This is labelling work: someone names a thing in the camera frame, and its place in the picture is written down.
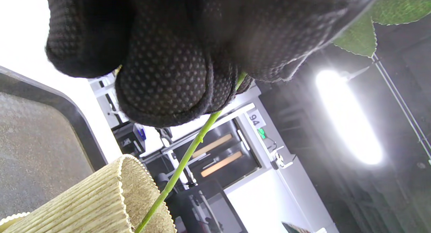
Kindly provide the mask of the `person's left hand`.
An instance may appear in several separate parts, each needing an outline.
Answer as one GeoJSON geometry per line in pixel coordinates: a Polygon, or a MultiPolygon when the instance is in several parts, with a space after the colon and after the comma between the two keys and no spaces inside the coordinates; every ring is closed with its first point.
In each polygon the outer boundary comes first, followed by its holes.
{"type": "Polygon", "coordinates": [[[376,0],[47,0],[46,55],[114,82],[132,121],[175,127],[224,109],[254,80],[290,80],[376,0]]]}

